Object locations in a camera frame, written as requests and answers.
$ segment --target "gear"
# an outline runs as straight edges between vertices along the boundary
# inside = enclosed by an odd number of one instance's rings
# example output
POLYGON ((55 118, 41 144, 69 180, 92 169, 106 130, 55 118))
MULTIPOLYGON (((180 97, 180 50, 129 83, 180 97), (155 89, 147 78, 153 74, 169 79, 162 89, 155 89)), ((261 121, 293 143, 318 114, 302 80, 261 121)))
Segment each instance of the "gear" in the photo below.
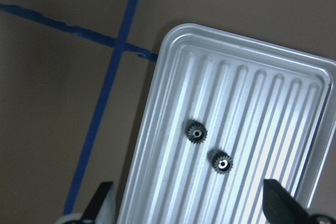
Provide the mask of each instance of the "gear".
POLYGON ((212 159, 212 165, 216 172, 219 174, 224 174, 232 169, 233 160, 225 152, 218 152, 212 159))
POLYGON ((187 137, 194 144, 199 144, 206 139, 207 130, 202 123, 193 121, 187 128, 187 137))

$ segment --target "white object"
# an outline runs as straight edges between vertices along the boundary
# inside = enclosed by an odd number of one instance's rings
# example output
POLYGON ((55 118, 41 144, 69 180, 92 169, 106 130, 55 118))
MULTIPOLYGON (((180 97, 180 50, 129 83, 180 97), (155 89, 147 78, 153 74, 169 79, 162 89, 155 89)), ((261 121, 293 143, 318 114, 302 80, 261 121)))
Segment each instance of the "white object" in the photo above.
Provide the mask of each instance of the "white object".
POLYGON ((336 114, 335 62, 186 24, 161 46, 118 223, 265 223, 264 178, 311 203, 336 114), (208 135, 193 144, 186 122, 208 135), (213 151, 231 156, 218 174, 213 151))

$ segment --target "blue tape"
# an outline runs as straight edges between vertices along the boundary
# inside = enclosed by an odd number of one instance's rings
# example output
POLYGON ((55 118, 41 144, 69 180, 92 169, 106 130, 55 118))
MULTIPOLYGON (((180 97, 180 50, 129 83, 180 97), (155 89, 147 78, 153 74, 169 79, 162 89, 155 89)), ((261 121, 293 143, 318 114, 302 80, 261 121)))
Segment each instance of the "blue tape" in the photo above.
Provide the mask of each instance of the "blue tape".
POLYGON ((114 51, 111 57, 111 61, 108 66, 108 70, 104 79, 102 89, 100 91, 93 117, 91 119, 91 123, 79 157, 75 175, 70 186, 69 194, 64 207, 64 215, 70 214, 72 212, 73 206, 76 202, 80 184, 82 182, 84 172, 88 164, 93 143, 96 138, 97 131, 99 129, 99 125, 109 98, 109 94, 112 89, 115 75, 117 74, 117 69, 121 60, 121 56, 126 49, 126 40, 130 32, 138 1, 139 0, 128 0, 123 21, 120 26, 120 31, 114 43, 114 51))
MULTIPOLYGON (((91 40, 93 42, 102 44, 104 46, 108 47, 115 47, 116 39, 109 37, 107 35, 98 33, 96 31, 92 31, 80 26, 72 26, 68 25, 66 22, 60 21, 60 20, 54 20, 49 17, 44 16, 43 14, 36 12, 34 10, 30 10, 18 5, 6 5, 0 3, 0 10, 25 18, 29 19, 31 21, 37 22, 39 24, 52 27, 57 30, 64 31, 66 33, 77 35, 81 38, 91 40)), ((128 52, 136 52, 139 57, 156 61, 157 60, 157 54, 150 52, 147 49, 126 43, 124 51, 128 52)))

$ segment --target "brown surface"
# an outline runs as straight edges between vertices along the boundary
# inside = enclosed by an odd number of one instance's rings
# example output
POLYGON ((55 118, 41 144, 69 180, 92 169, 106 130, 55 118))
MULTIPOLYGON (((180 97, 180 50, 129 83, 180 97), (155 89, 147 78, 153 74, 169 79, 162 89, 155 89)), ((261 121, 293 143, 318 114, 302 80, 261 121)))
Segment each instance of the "brown surface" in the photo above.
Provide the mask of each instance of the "brown surface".
MULTIPOLYGON (((127 0, 0 0, 116 36, 127 0)), ((336 59, 335 0, 140 0, 129 42, 158 51, 198 23, 336 59)), ((0 12, 0 216, 52 223, 62 212, 112 49, 0 12)), ((125 54, 75 211, 99 182, 122 188, 155 64, 125 54)), ((336 143, 313 207, 336 213, 336 143)))

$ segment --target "pinion gear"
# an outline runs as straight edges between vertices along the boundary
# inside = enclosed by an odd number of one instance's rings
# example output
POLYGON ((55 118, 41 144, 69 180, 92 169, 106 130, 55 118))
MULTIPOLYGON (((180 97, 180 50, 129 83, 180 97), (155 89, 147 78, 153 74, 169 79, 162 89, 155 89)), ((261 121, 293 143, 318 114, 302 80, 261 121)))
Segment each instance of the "pinion gear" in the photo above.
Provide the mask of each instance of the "pinion gear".
POLYGON ((219 174, 230 171, 233 167, 232 158, 225 152, 218 152, 212 159, 213 167, 219 174))
POLYGON ((206 139, 207 130, 202 123, 192 122, 187 128, 187 137, 194 144, 199 144, 206 139))

